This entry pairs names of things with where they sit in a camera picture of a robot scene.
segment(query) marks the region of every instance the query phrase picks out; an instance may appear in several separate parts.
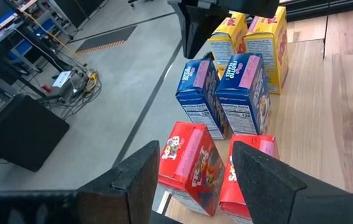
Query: wooden table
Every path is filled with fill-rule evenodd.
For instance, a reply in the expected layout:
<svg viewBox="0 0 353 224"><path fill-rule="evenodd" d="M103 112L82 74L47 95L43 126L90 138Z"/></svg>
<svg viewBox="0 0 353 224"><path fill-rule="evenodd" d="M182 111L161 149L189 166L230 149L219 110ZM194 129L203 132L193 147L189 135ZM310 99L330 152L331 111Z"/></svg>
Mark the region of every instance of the wooden table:
<svg viewBox="0 0 353 224"><path fill-rule="evenodd" d="M323 40L288 44L289 71L282 95L272 95L272 113L268 134L276 135L280 158L292 167L321 177L321 154L325 106L323 99ZM217 149L227 162L230 140L216 141ZM174 198L165 215L186 224L234 223L221 209L207 217L186 209Z"/></svg>
<svg viewBox="0 0 353 224"><path fill-rule="evenodd" d="M28 3L26 3L24 6L22 6L19 10L20 12L26 11L29 7L34 5L37 2L37 0L30 0ZM15 18L17 17L17 14L14 13L10 17L8 17L6 20L4 20L2 23L0 23L0 30L4 27L6 27L10 22L12 22Z"/></svg>

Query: cereal box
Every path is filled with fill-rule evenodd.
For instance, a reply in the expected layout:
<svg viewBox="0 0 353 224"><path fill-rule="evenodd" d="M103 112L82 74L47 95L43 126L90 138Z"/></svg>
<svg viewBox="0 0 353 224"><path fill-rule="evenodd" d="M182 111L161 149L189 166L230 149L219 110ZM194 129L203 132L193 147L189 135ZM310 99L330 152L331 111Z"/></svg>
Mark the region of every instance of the cereal box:
<svg viewBox="0 0 353 224"><path fill-rule="evenodd" d="M270 98L261 54L232 56L216 90L234 134L263 134Z"/></svg>
<svg viewBox="0 0 353 224"><path fill-rule="evenodd" d="M280 94L288 71L286 8L279 6L272 19L255 16L244 41L248 52L264 57L269 92Z"/></svg>
<svg viewBox="0 0 353 224"><path fill-rule="evenodd" d="M213 139L224 139L227 119L215 96L219 77L209 58L185 65L176 98L193 123L205 124Z"/></svg>
<svg viewBox="0 0 353 224"><path fill-rule="evenodd" d="M245 53L244 34L246 32L245 14L233 12L232 16L226 18L210 37L209 42L220 78L224 75L224 68L232 55Z"/></svg>
<svg viewBox="0 0 353 224"><path fill-rule="evenodd" d="M161 153L158 183L186 208L213 216L224 173L206 126L176 122Z"/></svg>
<svg viewBox="0 0 353 224"><path fill-rule="evenodd" d="M234 172L232 149L235 141L242 141L260 151L279 159L274 136L233 135L229 149L226 173L222 183L219 207L226 212L236 223L252 223L249 209L245 204L239 184Z"/></svg>

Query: gray floor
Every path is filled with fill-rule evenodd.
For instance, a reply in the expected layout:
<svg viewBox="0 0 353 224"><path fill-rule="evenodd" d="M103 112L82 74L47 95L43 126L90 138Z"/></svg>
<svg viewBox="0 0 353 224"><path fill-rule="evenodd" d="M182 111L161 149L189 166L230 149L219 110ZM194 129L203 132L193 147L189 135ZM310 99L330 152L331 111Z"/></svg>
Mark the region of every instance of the gray floor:
<svg viewBox="0 0 353 224"><path fill-rule="evenodd" d="M75 39L172 11L164 0L139 1L135 9L126 0L109 0ZM81 62L99 71L102 93L67 120L71 124L69 132L38 172L0 164L0 190L77 189L109 170L180 39L178 18L171 15L139 24L123 45L80 55ZM68 47L76 50L82 43L77 41ZM71 55L66 49L62 51ZM209 46L205 45L198 56L207 51ZM153 139L159 140L162 147L175 121L188 121L174 97L186 61L180 50L124 158ZM50 85L56 72L48 64L32 83ZM154 210L162 195L163 190L158 188Z"/></svg>

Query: red cereal box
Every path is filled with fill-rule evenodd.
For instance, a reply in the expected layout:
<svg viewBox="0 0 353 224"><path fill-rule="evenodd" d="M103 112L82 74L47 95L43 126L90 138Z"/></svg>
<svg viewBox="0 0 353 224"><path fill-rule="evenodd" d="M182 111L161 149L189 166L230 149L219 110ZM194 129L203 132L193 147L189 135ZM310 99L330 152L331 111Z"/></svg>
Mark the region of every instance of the red cereal box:
<svg viewBox="0 0 353 224"><path fill-rule="evenodd" d="M186 208L213 216L224 173L207 127L176 122L161 154L158 183Z"/></svg>
<svg viewBox="0 0 353 224"><path fill-rule="evenodd" d="M252 223L249 209L245 204L239 184L237 183L236 173L234 172L232 149L234 141L242 141L268 155L279 159L276 139L269 135L233 135L231 146L229 149L229 157L227 160L227 173L222 184L221 196L219 198L219 206L226 212L236 223L248 224Z"/></svg>

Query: yellow cereal box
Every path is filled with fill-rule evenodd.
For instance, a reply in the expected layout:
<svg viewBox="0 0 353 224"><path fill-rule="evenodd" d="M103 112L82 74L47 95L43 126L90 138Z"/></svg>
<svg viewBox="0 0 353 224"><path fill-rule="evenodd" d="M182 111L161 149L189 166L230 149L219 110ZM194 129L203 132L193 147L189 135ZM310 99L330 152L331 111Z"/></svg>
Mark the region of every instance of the yellow cereal box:
<svg viewBox="0 0 353 224"><path fill-rule="evenodd" d="M233 12L232 16L226 18L211 35L209 42L220 78L224 75L232 55L245 53L244 34L246 32L245 14Z"/></svg>
<svg viewBox="0 0 353 224"><path fill-rule="evenodd" d="M288 71L286 8L279 6L272 19L255 16L244 42L248 52L262 54L269 92L281 94Z"/></svg>

